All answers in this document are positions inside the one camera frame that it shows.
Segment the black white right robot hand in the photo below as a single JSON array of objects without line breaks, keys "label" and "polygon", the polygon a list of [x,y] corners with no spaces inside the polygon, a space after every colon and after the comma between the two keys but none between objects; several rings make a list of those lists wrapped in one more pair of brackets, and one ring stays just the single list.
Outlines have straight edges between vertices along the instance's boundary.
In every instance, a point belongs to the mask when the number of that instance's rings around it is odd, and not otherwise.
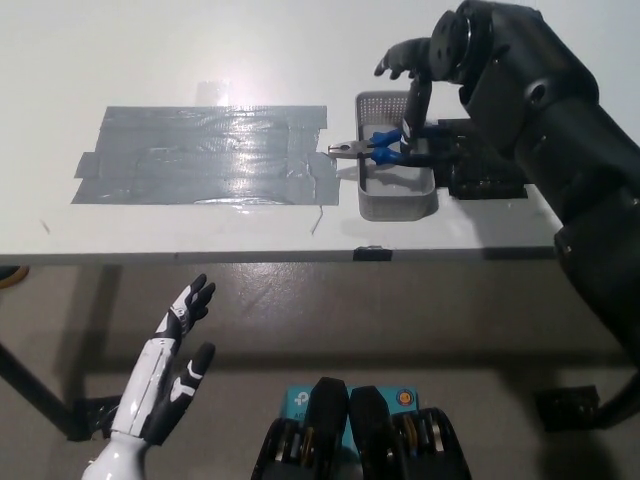
[{"label": "black white right robot hand", "polygon": [[375,133],[371,137],[371,159],[378,166],[431,168],[449,163],[454,158],[451,151],[418,152],[420,140],[446,140],[441,129],[426,127],[433,82],[429,63],[430,41],[430,38],[422,37],[393,45],[374,70],[377,77],[389,70],[390,80],[398,79],[404,72],[411,79],[400,128],[392,132]]}]

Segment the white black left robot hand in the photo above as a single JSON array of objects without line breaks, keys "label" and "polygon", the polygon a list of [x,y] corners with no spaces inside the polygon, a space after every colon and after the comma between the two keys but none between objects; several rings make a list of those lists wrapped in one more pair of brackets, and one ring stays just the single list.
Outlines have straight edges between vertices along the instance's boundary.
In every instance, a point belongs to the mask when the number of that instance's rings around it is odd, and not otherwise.
[{"label": "white black left robot hand", "polygon": [[208,313],[215,284],[200,274],[187,285],[167,309],[154,334],[146,341],[121,397],[111,436],[127,434],[141,438],[182,340]]}]

